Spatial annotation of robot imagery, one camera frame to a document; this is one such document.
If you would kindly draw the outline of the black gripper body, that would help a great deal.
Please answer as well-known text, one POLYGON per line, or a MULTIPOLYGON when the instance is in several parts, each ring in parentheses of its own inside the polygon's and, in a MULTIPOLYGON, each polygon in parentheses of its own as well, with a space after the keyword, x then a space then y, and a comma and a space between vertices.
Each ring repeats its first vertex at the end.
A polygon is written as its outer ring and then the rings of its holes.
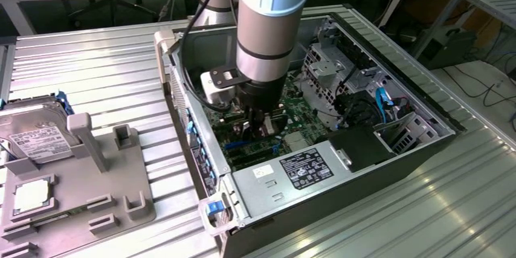
POLYGON ((245 108, 270 112, 281 98, 286 75, 269 82, 250 80, 240 84, 240 103, 245 108))

